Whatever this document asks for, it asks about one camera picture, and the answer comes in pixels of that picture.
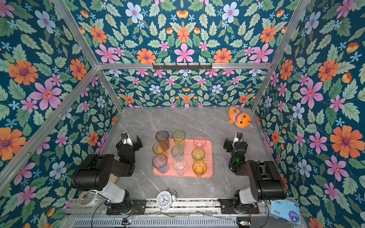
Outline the yellow short cup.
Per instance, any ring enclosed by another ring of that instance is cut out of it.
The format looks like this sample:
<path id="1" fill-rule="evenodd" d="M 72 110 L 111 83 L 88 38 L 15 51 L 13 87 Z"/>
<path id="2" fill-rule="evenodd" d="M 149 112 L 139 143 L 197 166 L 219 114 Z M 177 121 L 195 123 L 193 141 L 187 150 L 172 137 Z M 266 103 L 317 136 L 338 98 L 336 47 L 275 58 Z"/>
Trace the yellow short cup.
<path id="1" fill-rule="evenodd" d="M 203 160 L 196 160 L 192 168 L 197 177 L 202 177 L 207 171 L 207 164 Z"/>

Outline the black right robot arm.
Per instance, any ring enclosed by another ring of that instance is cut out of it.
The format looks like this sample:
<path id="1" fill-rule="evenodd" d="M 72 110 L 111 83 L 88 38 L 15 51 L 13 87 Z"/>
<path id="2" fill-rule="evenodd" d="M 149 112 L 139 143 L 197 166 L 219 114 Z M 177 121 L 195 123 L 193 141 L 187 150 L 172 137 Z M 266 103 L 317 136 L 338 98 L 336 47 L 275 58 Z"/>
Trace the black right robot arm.
<path id="1" fill-rule="evenodd" d="M 244 213 L 260 201 L 287 198 L 287 190 L 275 162 L 246 159 L 248 143 L 242 133 L 237 132 L 233 141 L 226 139 L 223 149 L 231 154 L 229 170 L 249 179 L 249 187 L 234 194 L 233 208 L 236 212 Z"/>

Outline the clear transparent cup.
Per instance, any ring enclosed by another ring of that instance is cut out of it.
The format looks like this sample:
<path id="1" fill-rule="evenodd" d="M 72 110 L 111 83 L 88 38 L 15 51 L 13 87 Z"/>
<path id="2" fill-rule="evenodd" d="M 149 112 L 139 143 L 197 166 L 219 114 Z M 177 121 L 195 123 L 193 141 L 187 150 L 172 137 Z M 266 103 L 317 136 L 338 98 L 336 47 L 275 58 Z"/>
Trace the clear transparent cup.
<path id="1" fill-rule="evenodd" d="M 179 176 L 183 176 L 185 174 L 187 166 L 187 160 L 184 156 L 177 156 L 173 160 L 173 168 Z"/>

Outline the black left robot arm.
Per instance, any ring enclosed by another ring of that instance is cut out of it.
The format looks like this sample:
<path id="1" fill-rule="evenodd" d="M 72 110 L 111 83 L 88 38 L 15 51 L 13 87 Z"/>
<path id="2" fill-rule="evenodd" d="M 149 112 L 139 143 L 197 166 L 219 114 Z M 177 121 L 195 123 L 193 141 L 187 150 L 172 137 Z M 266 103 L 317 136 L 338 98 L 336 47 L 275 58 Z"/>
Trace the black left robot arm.
<path id="1" fill-rule="evenodd" d="M 121 140 L 116 144 L 119 158 L 116 160 L 113 154 L 87 156 L 73 173 L 72 188 L 101 196 L 112 212 L 130 213 L 133 203 L 129 192 L 116 186 L 110 180 L 110 175 L 131 177 L 136 167 L 136 151 L 142 147 L 138 136 L 133 142 L 127 132 L 122 133 Z"/>

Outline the pink transparent cup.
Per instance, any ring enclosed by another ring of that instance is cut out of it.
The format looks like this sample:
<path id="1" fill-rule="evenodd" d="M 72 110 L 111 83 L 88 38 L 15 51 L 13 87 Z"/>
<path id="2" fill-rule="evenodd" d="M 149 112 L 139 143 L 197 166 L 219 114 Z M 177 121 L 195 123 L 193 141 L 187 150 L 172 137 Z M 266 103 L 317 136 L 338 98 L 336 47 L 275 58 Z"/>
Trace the pink transparent cup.
<path id="1" fill-rule="evenodd" d="M 204 147 L 206 145 L 206 139 L 203 136 L 197 136 L 193 139 L 193 144 L 196 147 Z"/>

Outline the teal frosted cup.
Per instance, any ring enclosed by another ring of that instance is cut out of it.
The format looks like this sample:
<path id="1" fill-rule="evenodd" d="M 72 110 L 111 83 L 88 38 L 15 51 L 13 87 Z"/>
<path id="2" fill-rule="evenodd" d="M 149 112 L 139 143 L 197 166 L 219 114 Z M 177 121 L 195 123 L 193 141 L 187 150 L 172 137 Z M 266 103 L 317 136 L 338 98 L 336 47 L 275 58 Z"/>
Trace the teal frosted cup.
<path id="1" fill-rule="evenodd" d="M 179 144 L 173 146 L 171 149 L 171 155 L 173 158 L 178 156 L 184 156 L 184 148 Z"/>

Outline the yellow transparent cup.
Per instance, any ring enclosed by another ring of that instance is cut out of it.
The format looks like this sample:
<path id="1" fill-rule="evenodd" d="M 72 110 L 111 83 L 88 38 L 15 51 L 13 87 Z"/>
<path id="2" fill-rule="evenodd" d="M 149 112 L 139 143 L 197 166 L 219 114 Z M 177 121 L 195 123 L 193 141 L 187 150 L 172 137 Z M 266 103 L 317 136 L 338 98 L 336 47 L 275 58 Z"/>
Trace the yellow transparent cup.
<path id="1" fill-rule="evenodd" d="M 168 156 L 167 146 L 166 146 L 165 142 L 160 142 L 160 141 L 155 142 L 153 147 L 152 147 L 152 150 L 156 155 L 163 154 L 166 157 Z"/>

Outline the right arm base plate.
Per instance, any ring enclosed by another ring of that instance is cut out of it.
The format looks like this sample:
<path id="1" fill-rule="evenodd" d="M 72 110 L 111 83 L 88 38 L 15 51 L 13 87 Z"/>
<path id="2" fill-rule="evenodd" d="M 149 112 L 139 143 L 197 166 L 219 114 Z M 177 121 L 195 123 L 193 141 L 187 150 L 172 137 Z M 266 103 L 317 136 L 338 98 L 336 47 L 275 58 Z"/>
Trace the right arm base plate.
<path id="1" fill-rule="evenodd" d="M 242 204 L 236 199 L 218 199 L 222 214 L 259 214 L 256 203 Z"/>

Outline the green tall transparent cup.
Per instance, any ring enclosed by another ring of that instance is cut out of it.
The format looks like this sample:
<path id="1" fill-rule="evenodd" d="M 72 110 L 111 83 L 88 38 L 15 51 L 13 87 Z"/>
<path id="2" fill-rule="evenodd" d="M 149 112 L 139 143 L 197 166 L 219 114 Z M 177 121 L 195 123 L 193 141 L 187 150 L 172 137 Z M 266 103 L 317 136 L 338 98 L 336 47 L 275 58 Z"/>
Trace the green tall transparent cup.
<path id="1" fill-rule="evenodd" d="M 173 133 L 173 140 L 175 145 L 185 147 L 186 133 L 182 130 L 177 130 Z"/>

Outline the grey transparent cup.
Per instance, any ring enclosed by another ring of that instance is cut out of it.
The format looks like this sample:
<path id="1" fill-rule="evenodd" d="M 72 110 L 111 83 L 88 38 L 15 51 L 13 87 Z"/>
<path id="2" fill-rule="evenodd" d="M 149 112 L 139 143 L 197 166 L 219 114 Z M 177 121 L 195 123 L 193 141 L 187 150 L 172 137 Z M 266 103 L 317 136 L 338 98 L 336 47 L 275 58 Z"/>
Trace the grey transparent cup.
<path id="1" fill-rule="evenodd" d="M 159 143 L 164 142 L 167 150 L 170 148 L 169 133 L 166 130 L 158 131 L 156 133 L 156 140 Z"/>

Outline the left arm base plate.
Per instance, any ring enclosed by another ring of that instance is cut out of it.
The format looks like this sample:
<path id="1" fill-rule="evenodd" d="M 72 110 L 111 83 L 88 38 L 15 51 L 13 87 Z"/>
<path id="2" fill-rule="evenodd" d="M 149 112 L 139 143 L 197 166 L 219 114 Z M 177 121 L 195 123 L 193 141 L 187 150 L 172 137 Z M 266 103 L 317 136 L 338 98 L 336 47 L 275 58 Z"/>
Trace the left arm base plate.
<path id="1" fill-rule="evenodd" d="M 124 200 L 122 203 L 106 203 L 108 206 L 107 215 L 144 215 L 147 200 L 132 199 Z"/>

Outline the green short cup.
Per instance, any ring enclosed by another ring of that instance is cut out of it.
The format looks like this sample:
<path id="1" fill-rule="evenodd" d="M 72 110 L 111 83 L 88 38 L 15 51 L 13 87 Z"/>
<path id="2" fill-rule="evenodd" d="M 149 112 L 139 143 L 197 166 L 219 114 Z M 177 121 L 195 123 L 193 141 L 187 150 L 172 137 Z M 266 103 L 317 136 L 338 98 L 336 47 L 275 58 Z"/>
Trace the green short cup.
<path id="1" fill-rule="evenodd" d="M 205 155 L 205 150 L 202 148 L 196 147 L 192 150 L 192 157 L 197 161 L 203 160 L 205 158 Z"/>

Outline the blue transparent cup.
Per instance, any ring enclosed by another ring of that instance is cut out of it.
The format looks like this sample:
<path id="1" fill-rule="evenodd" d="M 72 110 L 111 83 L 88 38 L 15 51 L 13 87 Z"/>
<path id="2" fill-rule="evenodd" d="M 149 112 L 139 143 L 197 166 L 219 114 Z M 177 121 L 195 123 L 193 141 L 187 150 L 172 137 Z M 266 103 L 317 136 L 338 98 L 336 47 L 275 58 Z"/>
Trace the blue transparent cup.
<path id="1" fill-rule="evenodd" d="M 164 154 L 156 155 L 152 160 L 153 167 L 161 174 L 166 174 L 169 170 L 168 159 Z"/>

